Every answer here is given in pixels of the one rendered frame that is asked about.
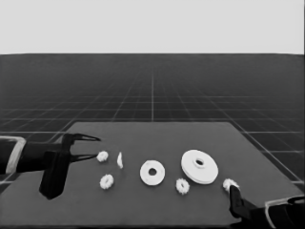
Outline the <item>small white toothed gear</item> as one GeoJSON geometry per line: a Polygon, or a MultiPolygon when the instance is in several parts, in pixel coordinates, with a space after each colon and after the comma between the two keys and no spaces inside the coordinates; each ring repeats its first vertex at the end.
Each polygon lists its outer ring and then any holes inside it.
{"type": "Polygon", "coordinates": [[[102,152],[99,152],[96,159],[99,161],[99,162],[103,162],[103,161],[106,161],[109,157],[109,154],[106,152],[106,151],[102,151],[102,152]]]}
{"type": "Polygon", "coordinates": [[[223,188],[224,188],[224,190],[225,190],[226,192],[229,192],[229,191],[230,191],[230,187],[231,187],[231,186],[235,186],[236,188],[239,187],[239,185],[238,185],[234,180],[232,180],[232,179],[230,179],[230,178],[226,178],[226,179],[223,181],[222,186],[223,186],[223,188]]]}
{"type": "Polygon", "coordinates": [[[103,190],[107,190],[112,187],[113,182],[114,178],[112,175],[104,175],[101,177],[99,184],[103,190]]]}
{"type": "Polygon", "coordinates": [[[175,183],[175,188],[179,194],[186,195],[189,193],[190,184],[186,179],[179,178],[175,183]]]}

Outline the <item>large thick white disc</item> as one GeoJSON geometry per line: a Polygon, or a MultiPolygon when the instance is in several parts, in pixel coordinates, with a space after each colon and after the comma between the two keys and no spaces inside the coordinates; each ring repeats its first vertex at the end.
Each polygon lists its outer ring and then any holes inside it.
{"type": "Polygon", "coordinates": [[[211,184],[218,176],[214,159],[199,150],[189,150],[181,157],[181,168],[185,175],[199,184],[211,184]]]}

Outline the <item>white round carrier with pins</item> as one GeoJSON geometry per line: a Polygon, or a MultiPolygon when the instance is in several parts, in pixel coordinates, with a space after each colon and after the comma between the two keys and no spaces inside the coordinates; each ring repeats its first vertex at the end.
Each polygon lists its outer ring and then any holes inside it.
{"type": "Polygon", "coordinates": [[[157,160],[147,160],[140,168],[141,180],[150,186],[160,184],[165,178],[165,168],[157,160]],[[150,170],[155,169],[155,174],[151,175],[150,170]]]}

